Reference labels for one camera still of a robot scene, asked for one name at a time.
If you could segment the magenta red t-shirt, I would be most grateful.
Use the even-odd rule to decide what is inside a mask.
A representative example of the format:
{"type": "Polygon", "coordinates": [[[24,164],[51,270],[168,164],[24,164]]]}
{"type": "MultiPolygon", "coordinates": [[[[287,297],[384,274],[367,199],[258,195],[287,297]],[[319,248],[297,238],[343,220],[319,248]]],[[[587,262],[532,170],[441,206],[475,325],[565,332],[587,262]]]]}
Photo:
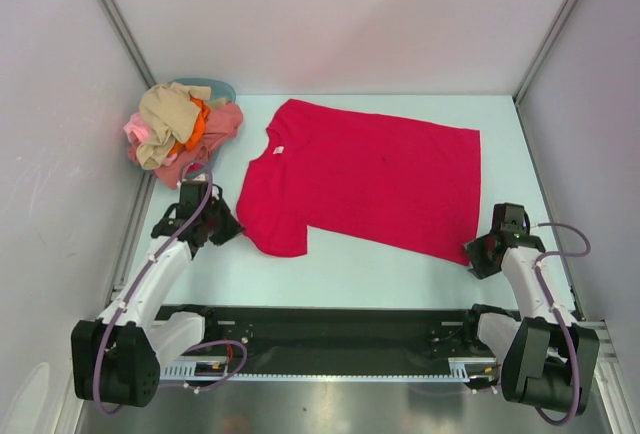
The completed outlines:
{"type": "Polygon", "coordinates": [[[236,207],[263,253],[304,256],[317,228],[467,264],[481,207],[479,131],[291,99],[266,134],[236,207]]]}

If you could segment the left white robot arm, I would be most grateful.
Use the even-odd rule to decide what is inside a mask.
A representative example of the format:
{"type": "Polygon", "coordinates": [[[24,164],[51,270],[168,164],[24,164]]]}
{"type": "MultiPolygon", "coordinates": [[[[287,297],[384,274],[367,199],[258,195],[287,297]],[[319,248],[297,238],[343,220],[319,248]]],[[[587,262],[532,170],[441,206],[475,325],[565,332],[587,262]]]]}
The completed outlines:
{"type": "Polygon", "coordinates": [[[174,283],[206,243],[221,246],[242,232],[208,178],[186,180],[179,199],[153,227],[140,271],[95,320],[81,320],[71,333],[72,375],[77,398],[105,414],[122,406],[144,407],[154,397],[161,374],[187,353],[216,348],[247,360],[245,345],[225,339],[206,306],[186,305],[155,321],[174,283]]]}

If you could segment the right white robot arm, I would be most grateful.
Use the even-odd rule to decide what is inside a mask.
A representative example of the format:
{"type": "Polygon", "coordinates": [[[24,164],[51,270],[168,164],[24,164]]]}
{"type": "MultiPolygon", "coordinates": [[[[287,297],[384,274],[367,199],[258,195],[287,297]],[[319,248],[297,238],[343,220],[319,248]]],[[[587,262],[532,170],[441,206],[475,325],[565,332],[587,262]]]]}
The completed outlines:
{"type": "Polygon", "coordinates": [[[558,412],[555,422],[563,425],[587,407],[600,343],[554,294],[546,265],[553,254],[532,229],[524,206],[499,203],[488,234],[466,245],[474,276],[503,274],[518,313],[474,305],[461,342],[473,355],[495,356],[506,401],[531,406],[542,418],[558,412]]]}

